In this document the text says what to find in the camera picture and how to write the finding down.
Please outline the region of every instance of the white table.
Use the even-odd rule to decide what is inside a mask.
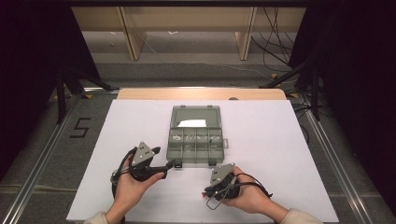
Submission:
[[[111,173],[140,141],[161,147],[152,166],[165,165],[173,105],[219,105],[225,149],[224,164],[235,162],[259,179],[272,200],[299,208],[323,222],[338,222],[304,136],[287,100],[272,101],[168,101],[115,100],[106,117],[87,171],[67,220],[79,222],[113,202]],[[172,169],[165,180],[151,187],[127,215],[127,221],[150,223],[266,223],[261,215],[246,214],[221,205],[212,211],[201,192],[209,184],[211,169]]]

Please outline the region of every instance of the floor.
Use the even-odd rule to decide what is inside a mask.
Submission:
[[[267,54],[266,66],[263,66],[262,50],[254,43],[250,44],[247,60],[240,61],[233,34],[230,33],[149,33],[146,46],[139,60],[135,62],[129,59],[122,34],[105,32],[84,35],[102,80],[115,87],[257,88],[258,85],[268,83],[273,76],[284,74],[271,69],[290,70]],[[253,37],[265,45],[260,34],[254,34]],[[281,37],[285,46],[292,48],[289,38],[284,35]],[[288,58],[278,47],[267,47],[279,58]],[[316,122],[310,118],[310,111],[305,111],[302,107],[302,103],[309,102],[309,92],[295,92],[293,81],[292,78],[279,88],[289,96],[288,99],[297,110],[296,118],[306,129],[302,129],[302,132],[307,139],[309,136],[308,146],[340,223],[396,223],[395,216],[389,211],[361,164],[353,156],[353,151],[332,114],[332,109],[326,107],[326,98],[323,95],[319,98],[319,104],[324,107],[319,110],[320,122]],[[95,87],[84,81],[82,85],[86,88]],[[28,200],[16,204],[20,206],[21,213],[16,215],[16,221],[13,223],[68,223],[65,220],[68,210],[90,160],[111,101],[117,94],[93,91],[83,96],[67,95],[69,113],[62,127],[56,124],[57,99],[54,94],[49,98],[47,109],[37,124],[29,144],[21,151],[2,180],[1,218],[6,217],[7,210],[16,202],[21,189],[25,189],[29,184],[26,180],[31,179],[32,175],[37,175],[35,183],[31,186],[31,193],[26,194]],[[79,127],[89,128],[84,137],[76,137],[84,134],[84,130],[75,129],[78,123]],[[54,130],[59,131],[59,135],[54,136]],[[328,142],[320,139],[324,133]],[[43,152],[48,152],[45,159]],[[335,168],[341,166],[341,173],[334,168],[330,160],[334,158],[332,153],[339,160]],[[42,167],[38,172],[35,166],[37,161],[42,161]],[[351,195],[348,192],[350,189],[356,194]],[[367,212],[366,215],[363,214],[364,217],[360,217],[359,207],[356,210],[355,206],[351,206],[351,199],[362,201],[361,206]]]

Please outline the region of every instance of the person's right hand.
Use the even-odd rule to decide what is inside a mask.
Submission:
[[[239,175],[244,172],[237,166],[233,168],[233,174]],[[239,183],[255,182],[253,178],[248,175],[239,175]],[[234,199],[221,200],[227,206],[239,208],[247,213],[260,213],[273,219],[276,223],[280,223],[288,213],[288,210],[283,206],[271,201],[261,189],[256,186],[245,185],[241,186],[239,195]]]

